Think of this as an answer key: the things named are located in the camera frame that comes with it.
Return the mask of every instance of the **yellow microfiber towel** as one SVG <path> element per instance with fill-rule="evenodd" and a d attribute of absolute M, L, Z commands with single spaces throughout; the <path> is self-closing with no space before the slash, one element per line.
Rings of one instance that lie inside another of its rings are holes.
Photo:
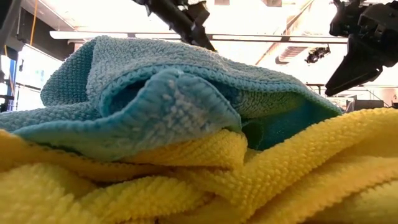
<path fill-rule="evenodd" d="M 0 223 L 396 223 L 396 133 L 363 110 L 262 152 L 222 130 L 107 163 L 0 132 Z"/>

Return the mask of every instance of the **blue microfiber towel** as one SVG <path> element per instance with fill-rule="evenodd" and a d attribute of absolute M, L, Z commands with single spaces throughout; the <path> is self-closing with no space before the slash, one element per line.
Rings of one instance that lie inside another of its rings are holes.
<path fill-rule="evenodd" d="M 267 149 L 341 111 L 290 75 L 186 44 L 97 37 L 51 76 L 46 108 L 0 114 L 0 128 L 102 161 L 243 131 Z"/>

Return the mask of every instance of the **towel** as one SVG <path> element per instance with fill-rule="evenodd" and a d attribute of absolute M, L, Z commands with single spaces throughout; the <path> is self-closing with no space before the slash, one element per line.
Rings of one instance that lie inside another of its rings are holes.
<path fill-rule="evenodd" d="M 100 162 L 3 131 L 0 223 L 396 223 L 397 132 L 362 110 L 265 151 L 222 129 Z"/>
<path fill-rule="evenodd" d="M 290 75 L 206 49 L 97 37 L 50 77 L 44 109 L 0 114 L 0 128 L 101 161 L 228 129 L 267 149 L 341 111 Z"/>

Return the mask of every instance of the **towel fold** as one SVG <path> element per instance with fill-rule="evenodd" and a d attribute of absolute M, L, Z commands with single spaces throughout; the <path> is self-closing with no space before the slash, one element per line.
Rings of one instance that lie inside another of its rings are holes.
<path fill-rule="evenodd" d="M 224 129 L 123 162 L 1 132 L 0 223 L 395 223 L 396 132 L 398 111 L 362 110 L 266 151 Z"/>
<path fill-rule="evenodd" d="M 267 149 L 340 110 L 294 77 L 185 44 L 97 37 L 51 76 L 44 109 L 0 114 L 0 128 L 101 161 L 243 131 Z"/>

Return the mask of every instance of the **microfiber cloth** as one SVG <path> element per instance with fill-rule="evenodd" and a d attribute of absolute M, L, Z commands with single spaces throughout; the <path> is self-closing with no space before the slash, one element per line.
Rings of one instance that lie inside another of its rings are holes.
<path fill-rule="evenodd" d="M 97 37 L 50 77 L 44 109 L 0 128 L 102 161 L 226 128 L 267 149 L 341 111 L 290 75 L 186 44 Z"/>
<path fill-rule="evenodd" d="M 222 129 L 99 162 L 0 131 L 0 223 L 396 223 L 397 132 L 363 110 L 265 151 Z"/>

